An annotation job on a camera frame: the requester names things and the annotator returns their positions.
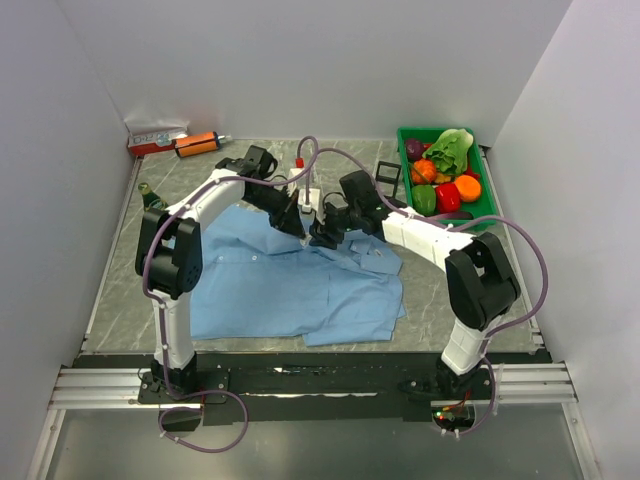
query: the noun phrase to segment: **green plastic crate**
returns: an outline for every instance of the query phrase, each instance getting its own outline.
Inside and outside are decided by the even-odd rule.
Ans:
[[[409,174],[409,159],[407,158],[407,152],[404,148],[404,142],[409,138],[415,138],[417,140],[420,140],[422,143],[435,143],[435,141],[438,140],[438,137],[440,137],[440,135],[445,130],[448,129],[418,127],[400,127],[398,129],[398,150],[400,152],[400,160],[402,162],[402,175],[404,177],[404,185],[407,189],[407,203],[409,203],[409,206],[411,207],[413,207],[413,199],[411,198],[411,187],[413,187],[413,182],[411,181],[411,175]],[[482,195],[473,203],[463,203],[460,207],[460,210],[471,213],[473,215],[473,218],[482,217],[484,215],[497,215],[498,208],[496,207],[496,203],[493,199],[493,191],[491,190],[491,185],[489,184],[489,180],[487,179],[487,172],[484,168],[482,157],[480,156],[478,144],[475,141],[475,135],[470,128],[465,128],[465,130],[474,136],[473,145],[469,149],[468,155],[469,162],[471,163],[471,169],[481,176],[479,181],[482,184]],[[442,223],[447,225],[463,225],[467,222],[468,220],[453,219],[442,221]],[[480,225],[476,225],[475,227],[473,227],[472,230],[484,230],[493,223],[495,222],[483,222]]]

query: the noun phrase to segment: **gray marble surface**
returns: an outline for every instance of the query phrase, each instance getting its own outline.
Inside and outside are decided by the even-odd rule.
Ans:
[[[184,160],[173,152],[150,155],[143,161],[137,181],[148,182],[167,202],[175,203],[200,185],[219,160],[224,157],[243,157],[251,144],[267,148],[280,161],[277,173],[286,174],[292,167],[297,141],[239,140],[225,145],[221,151]],[[400,162],[396,144],[392,141],[321,142],[321,147],[325,146],[346,150],[371,169],[378,160]],[[306,158],[309,157],[308,151],[305,148]],[[325,192],[336,190],[339,189],[338,179],[355,168],[347,159],[327,153],[316,164],[316,181],[320,182]],[[402,186],[399,198],[404,198]],[[142,199],[134,191],[85,345],[88,352],[152,352],[155,348],[151,302],[142,294],[141,279],[135,274],[133,266],[142,213]],[[504,227],[493,225],[489,231],[498,235],[509,250]],[[231,338],[196,341],[196,349],[236,352],[441,351],[448,341],[454,321],[445,276],[418,255],[402,248],[395,248],[395,251],[404,260],[400,278],[404,285],[403,302],[407,316],[398,319],[391,341],[310,348],[305,347],[301,337]],[[519,299],[507,315],[507,320],[522,315],[524,311],[524,302]],[[492,351],[530,352],[537,347],[533,342],[530,326],[525,323],[496,335],[489,348]]]

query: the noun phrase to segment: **wall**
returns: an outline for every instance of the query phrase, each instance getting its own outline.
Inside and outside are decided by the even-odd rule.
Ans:
[[[14,479],[80,347],[132,162],[53,1],[3,3],[0,63],[0,465]]]
[[[570,0],[57,0],[125,122],[493,144]]]
[[[508,213],[549,263],[545,340],[607,479],[637,478],[640,446],[638,45],[637,1],[574,2],[490,155]]]

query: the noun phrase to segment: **green leafy vegetable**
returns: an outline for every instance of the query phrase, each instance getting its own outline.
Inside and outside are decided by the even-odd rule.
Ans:
[[[473,135],[464,129],[452,128],[443,132],[423,157],[430,158],[438,171],[445,175],[457,176],[467,169],[467,152],[471,145]]]

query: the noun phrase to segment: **purple cable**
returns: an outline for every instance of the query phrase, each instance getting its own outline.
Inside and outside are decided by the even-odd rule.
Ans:
[[[207,193],[211,188],[215,187],[216,185],[219,185],[223,182],[234,182],[234,181],[244,181],[244,182],[248,182],[248,183],[254,183],[257,185],[267,185],[267,186],[273,186],[273,187],[279,187],[279,186],[284,186],[284,185],[288,185],[290,183],[293,183],[295,181],[297,181],[298,179],[304,177],[305,175],[306,177],[306,197],[307,197],[307,202],[309,201],[309,185],[310,185],[310,177],[311,177],[311,169],[313,168],[313,165],[315,164],[316,160],[318,159],[318,156],[321,153],[325,153],[325,152],[333,152],[333,153],[337,153],[339,155],[342,155],[346,158],[348,158],[349,160],[351,160],[353,163],[355,163],[360,169],[362,169],[364,172],[366,172],[369,175],[369,178],[371,179],[371,182],[373,184],[373,186],[376,189],[376,193],[378,194],[378,196],[380,197],[380,200],[382,201],[382,203],[384,205],[386,205],[390,210],[399,213],[400,215],[404,216],[404,217],[409,217],[410,215],[397,208],[396,206],[394,206],[393,204],[391,204],[391,202],[389,202],[389,200],[387,200],[387,198],[385,197],[384,193],[382,192],[382,190],[380,189],[380,186],[377,184],[375,177],[373,176],[373,174],[371,174],[366,167],[364,166],[364,164],[362,164],[362,162],[360,162],[357,158],[355,158],[354,156],[352,156],[351,154],[340,150],[338,148],[323,148],[323,149],[319,149],[318,148],[318,141],[315,137],[312,136],[307,136],[304,137],[300,143],[298,144],[298,157],[300,157],[301,153],[302,153],[302,145],[304,144],[305,141],[307,140],[311,140],[313,142],[313,154],[311,156],[311,160],[309,161],[309,165],[307,165],[302,172],[300,172],[298,175],[282,181],[282,182],[269,182],[269,181],[265,181],[265,180],[258,180],[255,178],[247,178],[247,177],[241,177],[241,176],[230,176],[230,177],[221,177],[219,179],[213,180],[205,185],[203,185],[196,193],[193,194],[193,196],[191,198],[189,198],[189,200],[187,200],[187,204],[193,204],[195,201],[197,201],[198,199],[200,199],[205,193]],[[247,411],[247,407],[244,404],[244,402],[242,401],[242,399],[225,390],[207,390],[204,392],[195,392],[189,395],[181,395],[179,392],[176,392],[173,387],[171,386],[171,383],[169,382],[169,369],[168,369],[168,364],[169,364],[169,353],[168,353],[168,344],[167,344],[167,333],[166,333],[166,325],[165,325],[165,316],[164,316],[164,307],[165,307],[165,303],[164,300],[162,298],[160,298],[157,295],[154,295],[148,288],[149,285],[149,270],[151,268],[151,259],[154,256],[155,250],[158,247],[158,244],[160,243],[162,236],[164,235],[164,233],[166,232],[167,228],[169,227],[169,225],[180,215],[182,215],[187,209],[183,206],[180,209],[178,209],[173,215],[171,215],[167,221],[165,223],[163,223],[160,228],[158,229],[158,232],[156,233],[156,236],[154,237],[151,246],[149,248],[149,253],[147,254],[147,258],[145,260],[145,264],[144,264],[144,270],[143,270],[143,275],[142,275],[142,290],[143,293],[145,294],[145,296],[147,296],[148,298],[151,298],[153,300],[156,300],[160,306],[159,309],[159,323],[160,323],[160,341],[161,344],[163,346],[166,346],[167,348],[163,348],[162,350],[162,359],[163,359],[163,374],[164,374],[164,380],[165,380],[165,384],[167,386],[167,391],[169,392],[169,394],[174,397],[175,399],[187,399],[187,398],[193,398],[193,397],[200,397],[200,396],[206,396],[206,395],[210,395],[210,394],[217,394],[217,395],[229,395],[232,398],[234,398],[234,400],[238,401],[238,403],[240,403],[240,406],[242,407],[243,413],[244,413],[244,422],[243,422],[243,427],[242,430],[240,432],[240,435],[238,435],[238,437],[236,438],[236,440],[234,440],[232,443],[230,443],[229,445],[227,445],[226,447],[223,448],[217,448],[217,449],[207,449],[207,448],[203,448],[203,447],[198,447],[197,445],[193,445],[189,442],[186,442],[182,439],[179,439],[178,437],[175,437],[171,434],[169,434],[168,432],[166,432],[164,430],[164,427],[162,426],[162,419],[164,418],[164,416],[171,410],[176,411],[176,410],[190,410],[187,407],[178,407],[175,409],[171,409],[171,410],[167,410],[165,411],[159,418],[158,421],[158,425],[160,427],[160,430],[163,432],[163,434],[165,436],[167,436],[168,438],[176,441],[177,443],[180,443],[181,445],[184,445],[188,448],[191,448],[193,450],[199,451],[199,452],[204,452],[204,453],[221,453],[221,452],[225,452],[231,448],[233,448],[234,446],[236,446],[244,437],[247,428],[249,426],[249,415],[248,415],[248,411]],[[414,215],[412,218],[422,221],[424,223],[428,223],[430,225],[435,225],[438,226],[440,228],[444,228],[442,224],[440,224],[439,222],[435,221],[435,220],[430,220],[427,217],[423,217],[421,215]],[[504,323],[502,325],[499,325],[497,327],[495,327],[494,329],[490,330],[485,338],[485,341],[482,343],[482,351],[484,352],[484,350],[486,349],[490,337],[492,337],[493,335],[495,335],[496,333],[512,327],[514,325],[518,325],[522,322],[527,321],[528,319],[530,319],[531,317],[533,317],[542,307],[542,304],[544,303],[546,296],[547,296],[547,291],[548,291],[548,284],[549,284],[549,278],[548,278],[548,270],[547,270],[547,265],[546,262],[544,261],[544,257],[542,256],[542,252],[540,251],[540,248],[536,245],[536,243],[534,242],[534,240],[531,238],[531,236],[529,236],[529,234],[519,225],[515,224],[514,222],[512,222],[511,220],[507,220],[506,218],[503,217],[499,217],[496,215],[487,215],[484,217],[480,217],[480,218],[476,218],[474,220],[471,220],[467,223],[465,223],[464,225],[455,227],[452,229],[452,231],[463,231],[466,230],[467,228],[471,228],[479,223],[485,222],[485,221],[489,221],[489,220],[497,220],[499,222],[504,223],[505,225],[508,225],[509,227],[515,229],[518,233],[520,233],[520,235],[522,235],[522,237],[527,241],[527,243],[531,246],[532,250],[534,251],[538,262],[540,263],[540,268],[542,270],[542,291],[540,293],[540,298],[538,299],[538,301],[536,302],[536,304],[533,306],[533,308],[531,309],[530,312],[526,313],[525,315],[521,316],[520,318],[517,318],[516,320],[512,320],[510,322]],[[471,433],[473,431],[476,430],[476,428],[478,428],[488,417],[488,415],[491,413],[491,411],[493,410],[493,406],[495,404],[495,396],[496,396],[496,385],[495,385],[495,376],[493,374],[493,368],[491,366],[491,363],[489,362],[489,360],[486,359],[486,357],[483,357],[482,362],[485,363],[488,367],[489,367],[489,377],[491,379],[491,384],[492,384],[492,391],[491,391],[491,400],[489,401],[489,408],[487,410],[487,412],[485,413],[485,415],[474,425],[472,426],[469,430],[466,430],[465,432],[460,433],[460,435],[466,435],[468,433]]]

